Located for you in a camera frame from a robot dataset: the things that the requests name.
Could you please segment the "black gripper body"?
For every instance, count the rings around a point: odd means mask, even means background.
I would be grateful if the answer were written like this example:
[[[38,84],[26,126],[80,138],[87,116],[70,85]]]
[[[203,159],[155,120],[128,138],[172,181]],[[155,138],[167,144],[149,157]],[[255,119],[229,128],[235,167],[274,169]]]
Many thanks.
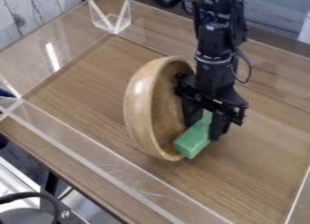
[[[196,57],[196,73],[177,73],[173,93],[192,101],[203,110],[223,112],[236,125],[243,124],[248,102],[235,90],[239,57],[203,61]]]

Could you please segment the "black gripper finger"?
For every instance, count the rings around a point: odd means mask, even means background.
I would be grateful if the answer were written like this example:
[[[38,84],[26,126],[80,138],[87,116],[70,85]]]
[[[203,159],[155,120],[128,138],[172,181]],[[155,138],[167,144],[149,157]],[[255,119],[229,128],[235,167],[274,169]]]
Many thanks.
[[[217,141],[220,136],[227,133],[229,128],[229,117],[220,111],[212,113],[212,121],[209,125],[209,139]]]
[[[184,115],[185,126],[189,128],[201,118],[203,109],[192,101],[183,99],[181,100],[181,109]]]

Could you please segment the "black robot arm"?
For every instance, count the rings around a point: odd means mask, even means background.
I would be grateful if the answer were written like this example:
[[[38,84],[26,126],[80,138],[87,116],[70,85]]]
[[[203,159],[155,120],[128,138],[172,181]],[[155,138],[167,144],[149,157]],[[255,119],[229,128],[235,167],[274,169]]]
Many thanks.
[[[181,98],[185,125],[192,126],[201,112],[212,115],[208,139],[217,141],[229,125],[243,124],[248,102],[238,94],[239,46],[247,40],[244,0],[183,0],[191,3],[197,48],[195,73],[175,75],[175,94]]]

